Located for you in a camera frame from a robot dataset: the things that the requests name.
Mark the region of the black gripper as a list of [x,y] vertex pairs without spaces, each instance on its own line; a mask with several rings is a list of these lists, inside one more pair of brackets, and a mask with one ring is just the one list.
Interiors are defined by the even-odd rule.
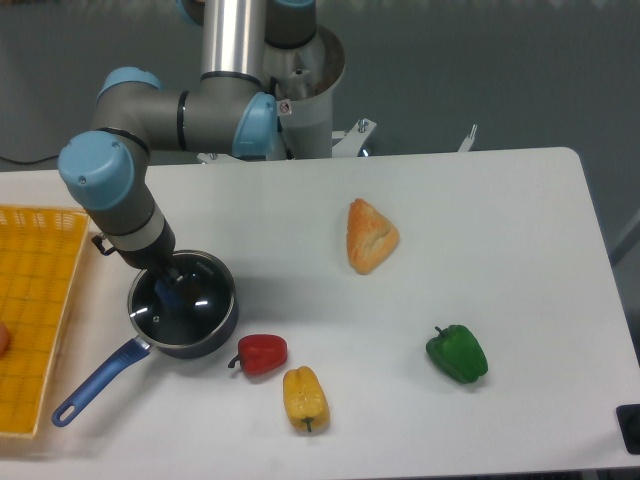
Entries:
[[168,290],[168,298],[173,305],[194,305],[200,297],[200,288],[194,278],[178,267],[172,267],[175,249],[175,235],[167,221],[156,238],[143,248],[126,250],[111,245],[106,248],[108,240],[105,234],[94,235],[91,242],[103,256],[117,252],[132,268],[151,270],[155,274],[155,290]]

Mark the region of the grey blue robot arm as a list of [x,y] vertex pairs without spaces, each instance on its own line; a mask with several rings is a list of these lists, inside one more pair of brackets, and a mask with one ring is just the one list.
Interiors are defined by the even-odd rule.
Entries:
[[203,29],[199,88],[167,91],[149,72],[114,70],[97,96],[90,130],[62,149],[58,171],[100,229],[96,244],[109,241],[127,264],[187,296],[174,234],[145,182],[150,156],[269,156],[281,125],[264,50],[308,44],[317,23],[312,1],[181,1],[178,8]]

